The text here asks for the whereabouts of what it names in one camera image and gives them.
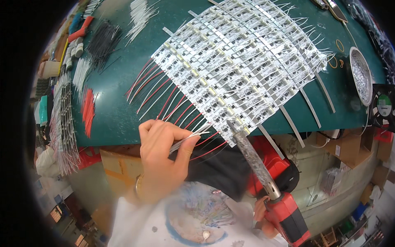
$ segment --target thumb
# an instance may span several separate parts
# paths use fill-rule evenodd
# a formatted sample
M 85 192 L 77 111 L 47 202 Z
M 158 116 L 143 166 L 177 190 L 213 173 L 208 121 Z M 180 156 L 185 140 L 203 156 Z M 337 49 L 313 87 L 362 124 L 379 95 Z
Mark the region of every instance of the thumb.
M 199 141 L 200 136 L 193 136 L 186 139 L 178 149 L 178 154 L 175 159 L 176 166 L 188 166 L 189 159 L 191 158 L 192 151 L 194 150 L 195 144 Z

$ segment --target green table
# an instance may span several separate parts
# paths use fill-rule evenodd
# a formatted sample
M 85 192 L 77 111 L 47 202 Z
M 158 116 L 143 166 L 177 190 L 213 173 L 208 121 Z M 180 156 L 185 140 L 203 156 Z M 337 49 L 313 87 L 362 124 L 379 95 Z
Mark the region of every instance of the green table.
M 125 35 L 131 28 L 128 26 L 130 22 L 130 2 L 130 0 L 103 1 L 102 5 L 94 13 L 96 18 L 89 29 L 95 29 L 102 15 L 102 18 L 109 19 L 111 23 L 120 25 Z M 148 0 L 148 2 L 153 4 L 156 0 Z M 290 0 L 280 0 L 276 4 L 287 2 L 290 2 Z M 336 57 L 338 60 L 341 56 L 347 56 L 350 47 L 353 46 L 352 39 L 343 25 L 335 20 L 329 11 L 318 9 L 309 0 L 291 0 L 291 2 L 297 8 L 292 9 L 289 15 L 291 17 L 309 17 L 306 25 L 315 25 L 316 33 L 322 32 L 323 37 L 325 37 L 325 40 L 317 45 L 318 49 L 330 47 L 330 50 L 337 53 Z M 369 64 L 373 79 L 376 83 L 385 83 L 382 63 L 376 55 L 365 30 L 351 18 L 340 0 L 337 2 L 349 21 L 348 28 Z M 93 88 L 94 93 L 99 92 L 90 139 L 84 133 L 85 126 L 82 123 L 82 116 L 79 112 L 81 103 L 76 100 L 73 101 L 73 118 L 78 146 L 140 143 L 138 126 L 141 122 L 138 119 L 141 114 L 136 116 L 136 110 L 144 97 L 141 97 L 133 105 L 129 105 L 126 102 L 124 93 L 132 85 L 153 52 L 168 39 L 169 36 L 162 28 L 165 26 L 174 32 L 185 20 L 189 21 L 193 18 L 188 14 L 188 10 L 200 14 L 212 4 L 207 0 L 162 0 L 156 6 L 160 10 L 159 15 L 153 17 L 147 27 L 126 48 L 124 47 L 128 39 L 122 39 L 115 50 L 121 49 L 113 52 L 107 62 L 107 66 L 119 56 L 121 57 L 102 74 L 99 75 L 97 71 L 92 72 L 85 82 L 85 85 Z M 84 47 L 88 45 L 91 37 L 92 33 L 86 36 Z M 336 47 L 336 39 L 341 40 L 343 43 L 343 53 Z M 340 63 L 336 69 L 328 66 L 328 73 L 321 72 L 320 75 L 331 96 L 336 113 L 332 113 L 318 81 L 310 82 L 304 87 L 304 90 L 317 112 L 322 127 L 318 129 L 306 101 L 301 93 L 298 93 L 285 104 L 285 108 L 299 132 L 363 126 L 366 122 L 366 108 L 359 103 L 356 91 L 350 90 L 345 66 L 340 68 Z M 165 94 L 155 105 L 156 108 L 151 109 L 142 121 L 155 118 L 166 99 Z M 357 103 L 358 110 L 355 110 L 355 107 L 351 107 L 353 102 Z M 292 133 L 292 129 L 281 111 L 278 111 L 265 121 L 263 126 L 269 134 Z M 256 129 L 251 134 L 260 135 L 261 132 Z

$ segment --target circuit board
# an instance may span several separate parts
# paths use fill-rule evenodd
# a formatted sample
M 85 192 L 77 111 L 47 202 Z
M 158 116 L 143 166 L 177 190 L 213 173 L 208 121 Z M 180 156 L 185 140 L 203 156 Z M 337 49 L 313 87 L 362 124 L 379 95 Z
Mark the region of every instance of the circuit board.
M 182 93 L 235 145 L 226 123 L 249 135 L 325 69 L 303 27 L 265 0 L 226 0 L 194 18 L 151 56 Z

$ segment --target bundle of black wires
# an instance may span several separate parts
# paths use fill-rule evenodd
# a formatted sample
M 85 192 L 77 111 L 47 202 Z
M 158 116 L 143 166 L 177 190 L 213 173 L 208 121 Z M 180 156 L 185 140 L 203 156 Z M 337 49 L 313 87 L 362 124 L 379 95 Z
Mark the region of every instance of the bundle of black wires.
M 120 27 L 110 24 L 108 20 L 99 24 L 87 47 L 94 69 L 97 68 L 99 72 L 103 70 L 111 52 L 120 41 L 121 34 Z

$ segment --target white shirt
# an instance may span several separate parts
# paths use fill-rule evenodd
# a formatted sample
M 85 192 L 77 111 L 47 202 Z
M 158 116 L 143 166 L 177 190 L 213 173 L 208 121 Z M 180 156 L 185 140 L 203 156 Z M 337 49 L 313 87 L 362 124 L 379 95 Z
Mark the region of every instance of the white shirt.
M 288 246 L 280 234 L 268 239 L 252 224 L 249 203 L 237 203 L 211 186 L 187 182 L 156 205 L 136 207 L 119 198 L 108 247 Z

